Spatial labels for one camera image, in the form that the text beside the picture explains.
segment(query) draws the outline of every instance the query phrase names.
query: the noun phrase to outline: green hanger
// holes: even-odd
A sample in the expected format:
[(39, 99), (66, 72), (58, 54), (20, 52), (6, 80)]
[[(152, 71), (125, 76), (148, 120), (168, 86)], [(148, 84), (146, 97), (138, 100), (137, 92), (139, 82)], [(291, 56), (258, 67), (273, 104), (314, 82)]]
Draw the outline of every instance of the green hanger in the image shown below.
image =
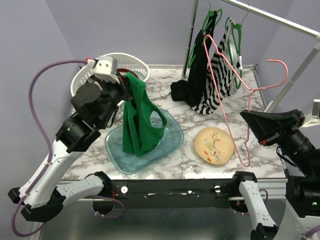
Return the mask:
[[(215, 24), (214, 24), (215, 27), (217, 26), (217, 24), (220, 22), (220, 20), (221, 20), (221, 18), (222, 18), (223, 10), (222, 10), (222, 8), (220, 8), (220, 9), (218, 9), (216, 12), (217, 12), (217, 14), (220, 13), (220, 17), (218, 18), (218, 20), (215, 21)], [(213, 17), (213, 15), (214, 15), (214, 11), (209, 10), (209, 12), (207, 13), (207, 15), (206, 15), (206, 17), (205, 17), (205, 19), (204, 19), (204, 21), (203, 21), (203, 24), (202, 24), (202, 28), (201, 28), (201, 29), (202, 29), (202, 34), (205, 34), (205, 33), (206, 33), (206, 30), (207, 30), (208, 27), (211, 25), (211, 23), (212, 23), (213, 20), (211, 20), (211, 21), (208, 22), (208, 23), (207, 23), (207, 21), (209, 20), (210, 17)], [(195, 60), (195, 58), (196, 58), (196, 55), (193, 56), (195, 47), (196, 47), (196, 44), (194, 43), (194, 44), (193, 44), (193, 47), (192, 47), (192, 50), (191, 50), (191, 52), (190, 52), (190, 54), (189, 54), (189, 58), (188, 58), (188, 59), (189, 59), (189, 60), (188, 60), (188, 68), (191, 67), (192, 63), (194, 62), (194, 60)]]
[[(230, 19), (230, 17), (228, 17), (225, 21), (225, 27), (227, 27), (227, 22)], [(235, 47), (235, 51), (236, 53), (241, 56), (241, 39), (242, 39), (242, 27), (239, 23), (235, 24), (234, 21), (231, 22), (231, 34), (232, 34), (232, 38), (234, 41), (234, 47)], [(234, 30), (237, 30), (238, 33), (238, 41), (236, 41), (236, 37), (235, 37), (235, 32)], [(232, 65), (234, 65), (234, 61), (232, 59), (231, 56), (231, 47), (230, 47), (230, 43), (229, 41), (227, 42), (227, 46), (228, 46), (228, 50), (229, 50), (229, 57), (230, 57), (230, 62)], [(239, 89), (241, 86), (241, 81), (239, 80), (239, 82), (237, 81), (237, 77), (234, 78), (234, 83), (235, 83), (235, 87), (236, 89)]]

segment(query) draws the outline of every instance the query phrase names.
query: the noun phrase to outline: yellow plate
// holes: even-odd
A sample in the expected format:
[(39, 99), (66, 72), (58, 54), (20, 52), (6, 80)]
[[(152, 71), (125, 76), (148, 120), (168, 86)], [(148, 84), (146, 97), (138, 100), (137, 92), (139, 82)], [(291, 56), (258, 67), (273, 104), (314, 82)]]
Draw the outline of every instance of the yellow plate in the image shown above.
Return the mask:
[(223, 165), (230, 160), (235, 151), (231, 136), (217, 127), (206, 127), (194, 141), (196, 153), (206, 162)]

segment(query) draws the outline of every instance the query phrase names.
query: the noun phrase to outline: wall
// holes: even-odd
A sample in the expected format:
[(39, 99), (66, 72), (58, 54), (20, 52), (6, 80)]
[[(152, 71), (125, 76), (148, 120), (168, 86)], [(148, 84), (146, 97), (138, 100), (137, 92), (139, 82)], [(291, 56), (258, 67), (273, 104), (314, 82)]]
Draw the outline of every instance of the wall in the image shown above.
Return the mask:
[[(183, 64), (193, 0), (45, 0), (76, 58), (124, 52), (147, 64)], [(220, 41), (226, 18), (240, 23), (246, 11), (220, 0), (211, 9), (223, 8), (215, 30)], [(247, 0), (257, 8), (285, 16), (293, 0)], [(209, 10), (206, 0), (198, 5), (195, 35)], [(249, 14), (243, 24), (244, 64), (257, 64), (279, 25)]]
[[(23, 185), (48, 152), (29, 110), (28, 88), (40, 68), (74, 57), (43, 0), (2, 1), (0, 30), (0, 239), (13, 240), (18, 239), (10, 226), (15, 205), (7, 192)], [(70, 112), (75, 71), (75, 66), (52, 69), (34, 89), (36, 112), (51, 140)], [(22, 233), (30, 232), (20, 214), (17, 223)]]
[[(286, 19), (305, 27), (320, 31), (319, 1), (295, 0)], [(266, 63), (267, 59), (281, 59), (288, 65), (289, 79), (296, 72), (316, 44), (316, 40), (300, 32), (281, 26), (265, 50), (258, 65), (258, 77), (262, 86), (278, 83), (284, 76), (284, 69), (277, 63)], [(275, 112), (285, 112), (293, 109), (311, 113), (312, 102), (320, 94), (320, 54), (313, 60), (303, 75), (297, 80), (288, 94), (283, 98)], [(264, 91), (269, 102), (280, 93), (283, 87)], [(304, 129), (303, 132), (317, 147), (320, 147), (320, 127)]]

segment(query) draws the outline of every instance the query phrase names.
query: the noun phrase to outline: hanger hook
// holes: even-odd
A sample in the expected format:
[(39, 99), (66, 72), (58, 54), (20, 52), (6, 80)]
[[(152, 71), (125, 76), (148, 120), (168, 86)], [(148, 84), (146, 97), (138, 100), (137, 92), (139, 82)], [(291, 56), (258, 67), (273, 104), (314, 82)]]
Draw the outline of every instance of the hanger hook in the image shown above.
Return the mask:
[(244, 20), (246, 19), (246, 17), (248, 17), (249, 12), (250, 12), (250, 5), (249, 5), (249, 3), (247, 3), (247, 4), (248, 4), (248, 11), (247, 11), (245, 17), (242, 19), (241, 26), (242, 26), (242, 24), (244, 23)]
[(206, 0), (208, 2), (208, 4), (210, 4), (209, 6), (209, 11), (211, 10), (211, 2), (209, 2), (209, 0)]

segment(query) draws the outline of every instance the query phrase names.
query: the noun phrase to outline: transparent tray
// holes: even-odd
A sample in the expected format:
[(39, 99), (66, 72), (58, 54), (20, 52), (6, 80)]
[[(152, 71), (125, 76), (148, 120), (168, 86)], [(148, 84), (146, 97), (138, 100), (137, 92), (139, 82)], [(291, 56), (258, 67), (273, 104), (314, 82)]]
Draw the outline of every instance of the transparent tray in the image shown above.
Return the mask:
[[(115, 168), (123, 174), (135, 174), (142, 169), (165, 158), (175, 150), (181, 147), (184, 142), (184, 132), (174, 119), (174, 117), (166, 110), (160, 110), (167, 119), (167, 125), (164, 130), (164, 136), (160, 140), (158, 146), (143, 156), (136, 156), (132, 153), (123, 152), (123, 126), (119, 126), (105, 138), (105, 148)], [(160, 116), (153, 112), (150, 122), (154, 127), (161, 127), (162, 120)]]

